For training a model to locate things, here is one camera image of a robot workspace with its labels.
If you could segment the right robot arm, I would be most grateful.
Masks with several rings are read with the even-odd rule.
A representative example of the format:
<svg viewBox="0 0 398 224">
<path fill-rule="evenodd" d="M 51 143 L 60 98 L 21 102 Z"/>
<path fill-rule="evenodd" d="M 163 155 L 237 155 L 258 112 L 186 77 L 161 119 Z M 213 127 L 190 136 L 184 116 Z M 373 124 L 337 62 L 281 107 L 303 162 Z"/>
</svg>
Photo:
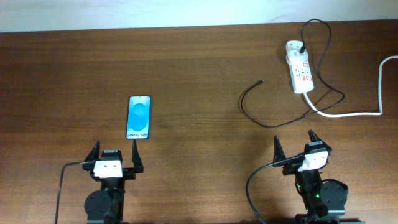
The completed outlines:
<svg viewBox="0 0 398 224">
<path fill-rule="evenodd" d="M 295 223 L 339 223 L 345 214 L 348 186 L 335 179 L 323 180 L 320 169 L 328 164 L 332 148 L 312 130 L 304 151 L 287 158 L 277 136 L 274 137 L 273 162 L 282 167 L 282 174 L 295 176 L 295 187 L 302 197 L 307 213 L 298 214 Z"/>
</svg>

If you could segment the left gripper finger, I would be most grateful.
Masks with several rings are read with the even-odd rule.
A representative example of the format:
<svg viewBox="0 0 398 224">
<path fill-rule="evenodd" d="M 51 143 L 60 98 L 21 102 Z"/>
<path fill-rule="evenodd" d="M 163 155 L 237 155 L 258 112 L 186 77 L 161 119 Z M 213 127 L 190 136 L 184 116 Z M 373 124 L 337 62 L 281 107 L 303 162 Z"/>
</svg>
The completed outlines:
<svg viewBox="0 0 398 224">
<path fill-rule="evenodd" d="M 137 148 L 137 142 L 135 139 L 133 140 L 133 145 L 132 145 L 132 163 L 134 165 L 135 173 L 143 173 L 144 172 L 144 166 L 143 166 L 141 157 L 139 155 L 138 148 Z"/>
<path fill-rule="evenodd" d="M 100 142 L 96 141 L 90 153 L 86 156 L 84 162 L 97 161 L 100 158 Z"/>
</svg>

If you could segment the blue Galaxy smartphone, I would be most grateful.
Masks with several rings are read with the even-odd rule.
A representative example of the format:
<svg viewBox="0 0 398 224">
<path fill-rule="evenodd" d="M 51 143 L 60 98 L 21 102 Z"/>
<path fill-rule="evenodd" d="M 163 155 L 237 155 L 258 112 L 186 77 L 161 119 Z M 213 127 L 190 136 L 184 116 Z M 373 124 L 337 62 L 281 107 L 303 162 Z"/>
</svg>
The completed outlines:
<svg viewBox="0 0 398 224">
<path fill-rule="evenodd" d="M 127 139 L 148 139 L 150 132 L 152 98 L 131 96 L 127 113 Z"/>
</svg>

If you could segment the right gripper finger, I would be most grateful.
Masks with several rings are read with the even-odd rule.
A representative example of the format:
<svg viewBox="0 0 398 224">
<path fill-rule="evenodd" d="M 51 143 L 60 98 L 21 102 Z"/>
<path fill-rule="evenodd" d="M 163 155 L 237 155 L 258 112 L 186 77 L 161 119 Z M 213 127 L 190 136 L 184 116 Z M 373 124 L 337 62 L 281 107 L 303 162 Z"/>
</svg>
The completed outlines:
<svg viewBox="0 0 398 224">
<path fill-rule="evenodd" d="M 309 130 L 308 135 L 310 137 L 309 145 L 323 144 L 323 141 L 315 134 L 315 132 L 313 130 Z"/>
<path fill-rule="evenodd" d="M 286 156 L 284 154 L 282 145 L 279 141 L 279 138 L 277 136 L 274 136 L 274 155 L 273 155 L 273 163 L 274 167 L 279 167 L 282 166 L 280 163 L 281 161 L 286 160 Z"/>
</svg>

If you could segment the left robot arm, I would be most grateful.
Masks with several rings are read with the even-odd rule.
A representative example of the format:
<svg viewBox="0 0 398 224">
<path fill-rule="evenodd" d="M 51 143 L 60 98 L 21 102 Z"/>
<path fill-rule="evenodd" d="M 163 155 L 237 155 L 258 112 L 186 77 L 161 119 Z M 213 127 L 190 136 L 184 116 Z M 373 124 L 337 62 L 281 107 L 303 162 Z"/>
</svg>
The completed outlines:
<svg viewBox="0 0 398 224">
<path fill-rule="evenodd" d="M 100 151 L 100 142 L 96 141 L 90 153 L 83 161 L 82 169 L 90 177 L 101 183 L 101 188 L 87 196 L 84 209 L 87 223 L 121 224 L 123 222 L 125 182 L 134 180 L 143 173 L 144 166 L 137 150 L 132 144 L 132 167 L 123 167 L 120 150 Z"/>
</svg>

